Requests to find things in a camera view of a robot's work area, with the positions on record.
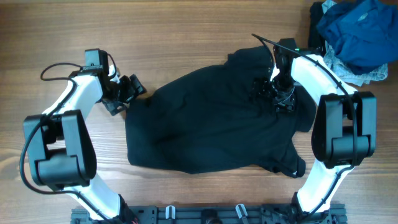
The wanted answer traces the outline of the light grey garment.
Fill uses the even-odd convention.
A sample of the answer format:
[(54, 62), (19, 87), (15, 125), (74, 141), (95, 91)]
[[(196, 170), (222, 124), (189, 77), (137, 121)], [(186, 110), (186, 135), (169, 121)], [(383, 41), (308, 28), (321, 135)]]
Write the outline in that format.
[(324, 37), (326, 53), (323, 56), (325, 64), (344, 82), (352, 83), (357, 86), (370, 84), (371, 81), (382, 81), (388, 76), (388, 65), (384, 64), (375, 68), (369, 73), (355, 74), (348, 64), (335, 56), (335, 51), (328, 39)]

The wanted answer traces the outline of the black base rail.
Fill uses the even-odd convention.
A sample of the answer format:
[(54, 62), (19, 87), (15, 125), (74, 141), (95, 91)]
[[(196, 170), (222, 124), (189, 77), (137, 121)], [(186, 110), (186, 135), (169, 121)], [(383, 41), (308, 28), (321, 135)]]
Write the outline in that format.
[[(257, 223), (281, 224), (298, 223), (293, 218), (290, 204), (264, 204), (259, 206), (245, 206), (239, 204), (234, 207), (168, 207), (135, 206), (129, 207), (139, 219), (139, 223)], [(339, 223), (347, 224), (344, 204), (332, 204), (329, 211), (317, 217), (315, 214), (303, 223)], [(92, 220), (85, 209), (73, 209), (70, 223), (106, 223)]]

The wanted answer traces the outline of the black garment in pile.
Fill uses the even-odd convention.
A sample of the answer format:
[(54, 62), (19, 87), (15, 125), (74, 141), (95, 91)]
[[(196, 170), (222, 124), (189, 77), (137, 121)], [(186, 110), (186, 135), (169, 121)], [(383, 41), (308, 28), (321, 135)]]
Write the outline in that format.
[(317, 49), (322, 56), (326, 54), (325, 39), (320, 35), (317, 25), (323, 17), (322, 2), (314, 2), (310, 7), (310, 29), (308, 35), (308, 46)]

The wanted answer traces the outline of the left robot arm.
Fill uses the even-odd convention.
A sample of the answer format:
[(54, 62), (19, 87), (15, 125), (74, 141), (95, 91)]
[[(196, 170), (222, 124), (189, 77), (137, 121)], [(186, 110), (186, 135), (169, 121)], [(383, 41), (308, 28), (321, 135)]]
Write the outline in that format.
[(123, 197), (97, 174), (96, 154), (85, 120), (96, 103), (111, 115), (146, 92), (135, 75), (118, 77), (101, 68), (81, 68), (43, 113), (26, 117), (20, 157), (24, 185), (42, 195), (69, 195), (96, 223), (139, 223)]

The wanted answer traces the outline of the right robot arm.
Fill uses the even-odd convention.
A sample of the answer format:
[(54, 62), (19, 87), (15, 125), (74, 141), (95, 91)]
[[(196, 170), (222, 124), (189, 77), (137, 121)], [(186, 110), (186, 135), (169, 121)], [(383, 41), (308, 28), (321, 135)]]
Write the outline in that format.
[(273, 52), (270, 77), (254, 81), (255, 94), (272, 103), (270, 125), (262, 132), (267, 145), (291, 153), (294, 133), (312, 130), (315, 162), (293, 196), (291, 214), (319, 220), (343, 179), (374, 153), (376, 98), (347, 85), (317, 54), (281, 45)]

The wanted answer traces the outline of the black polo shirt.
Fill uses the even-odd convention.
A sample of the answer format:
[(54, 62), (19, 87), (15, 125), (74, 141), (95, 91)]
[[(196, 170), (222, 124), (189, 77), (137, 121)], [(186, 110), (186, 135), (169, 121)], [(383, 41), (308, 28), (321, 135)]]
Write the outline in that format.
[(303, 176), (305, 161), (292, 138), (310, 130), (316, 106), (301, 87), (294, 90), (291, 112), (260, 94), (259, 82), (272, 73), (271, 58), (263, 46), (240, 49), (222, 65), (132, 101), (125, 119), (129, 163), (189, 174), (256, 165)]

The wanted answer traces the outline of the blue garment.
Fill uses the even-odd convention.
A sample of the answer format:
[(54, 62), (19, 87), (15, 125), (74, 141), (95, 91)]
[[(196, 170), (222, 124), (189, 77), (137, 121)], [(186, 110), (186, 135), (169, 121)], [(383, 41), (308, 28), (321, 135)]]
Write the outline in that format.
[(397, 60), (397, 6), (377, 0), (343, 1), (317, 25), (337, 59), (355, 75)]

